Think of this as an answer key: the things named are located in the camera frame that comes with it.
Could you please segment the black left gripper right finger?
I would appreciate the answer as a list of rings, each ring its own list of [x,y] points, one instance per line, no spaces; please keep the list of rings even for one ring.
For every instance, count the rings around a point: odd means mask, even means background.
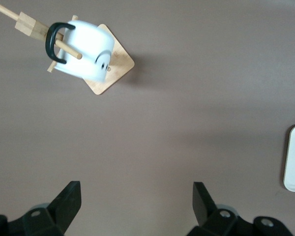
[[[198,222],[189,236],[291,236],[279,220],[259,216],[249,223],[233,210],[218,208],[203,182],[193,183],[192,206]]]

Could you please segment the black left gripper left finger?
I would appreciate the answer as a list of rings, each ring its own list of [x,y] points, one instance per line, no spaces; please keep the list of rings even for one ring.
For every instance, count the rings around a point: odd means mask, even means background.
[[[0,236],[63,236],[82,205],[81,183],[71,181],[46,207],[8,221],[0,215]]]

